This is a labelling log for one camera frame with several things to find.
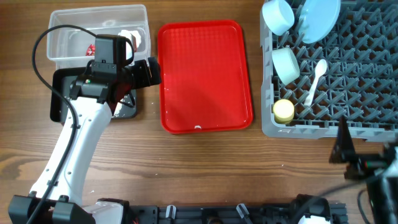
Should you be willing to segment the green bowl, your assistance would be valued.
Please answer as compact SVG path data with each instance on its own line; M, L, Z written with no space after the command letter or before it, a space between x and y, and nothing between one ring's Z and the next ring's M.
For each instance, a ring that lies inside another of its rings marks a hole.
M271 55L277 75L284 85L298 79L300 75L298 61L290 48L273 50Z

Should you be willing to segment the yellow plastic cup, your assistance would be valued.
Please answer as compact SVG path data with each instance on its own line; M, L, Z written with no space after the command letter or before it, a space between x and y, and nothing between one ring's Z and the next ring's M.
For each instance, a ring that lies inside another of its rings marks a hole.
M278 100L274 103L272 112L276 123L289 124L294 118L294 104L286 99Z

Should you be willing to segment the light blue bowl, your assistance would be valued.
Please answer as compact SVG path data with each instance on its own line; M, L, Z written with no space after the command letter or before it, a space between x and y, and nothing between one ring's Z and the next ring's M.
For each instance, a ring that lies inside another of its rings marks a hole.
M275 35L283 35L295 22L292 8L284 0L265 2L262 6L262 15L264 22Z

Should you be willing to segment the red snack wrapper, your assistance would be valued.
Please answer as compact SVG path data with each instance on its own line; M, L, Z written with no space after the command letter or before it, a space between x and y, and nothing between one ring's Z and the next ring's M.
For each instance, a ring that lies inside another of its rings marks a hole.
M95 54L95 45L90 44L90 46L87 48L85 55L86 56L94 56Z

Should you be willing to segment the white plastic spoon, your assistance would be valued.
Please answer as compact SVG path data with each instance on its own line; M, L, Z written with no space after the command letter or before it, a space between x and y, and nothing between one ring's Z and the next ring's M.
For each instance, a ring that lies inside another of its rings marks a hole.
M317 85L319 82L320 77L322 77L324 74L326 74L328 68L328 64L327 61L325 59L321 59L316 67L315 67L315 78L313 79L313 83L311 85L311 88L308 92L308 96L306 97L305 101L304 101L304 105L305 106L311 106L312 101L313 101L313 97L315 95L315 91L317 89Z

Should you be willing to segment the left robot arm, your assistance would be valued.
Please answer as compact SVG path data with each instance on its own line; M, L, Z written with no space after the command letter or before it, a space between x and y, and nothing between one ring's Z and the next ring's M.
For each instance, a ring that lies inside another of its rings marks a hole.
M61 135L46 169L29 195L13 196L8 213L13 223L129 223L131 209L125 200L104 198L81 207L81 197L96 145L113 112L110 104L95 98L92 91L111 91L116 71L94 62L88 69L63 68L59 72L75 77L77 95L69 107Z

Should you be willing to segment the light blue plate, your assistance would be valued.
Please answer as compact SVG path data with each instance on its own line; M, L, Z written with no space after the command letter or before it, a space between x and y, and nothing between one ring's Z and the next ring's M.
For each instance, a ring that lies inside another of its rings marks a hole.
M326 37L336 24L340 8L341 0L306 0L299 16L302 41L312 44Z

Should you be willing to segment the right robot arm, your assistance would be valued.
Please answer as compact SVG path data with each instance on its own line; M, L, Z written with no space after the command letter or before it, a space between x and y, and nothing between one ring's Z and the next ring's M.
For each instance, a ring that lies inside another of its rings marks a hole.
M356 153L345 118L340 119L330 162L347 163L345 179L350 184L332 187L301 205L292 217L301 218L321 198L340 190L366 184L375 223L397 223L397 142L384 146L379 154Z

